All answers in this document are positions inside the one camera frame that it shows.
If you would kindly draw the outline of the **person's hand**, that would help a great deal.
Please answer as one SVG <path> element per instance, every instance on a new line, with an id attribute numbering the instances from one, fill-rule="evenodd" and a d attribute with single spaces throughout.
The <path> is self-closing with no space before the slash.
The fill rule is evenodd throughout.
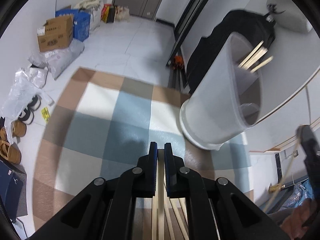
<path id="1" fill-rule="evenodd" d="M 308 226 L 303 224 L 309 219 L 309 217 L 316 210 L 317 203 L 310 198 L 304 200 L 304 202 L 295 208 L 291 215 L 284 219 L 280 228 L 290 237 L 290 239 L 301 239 L 307 230 Z"/>

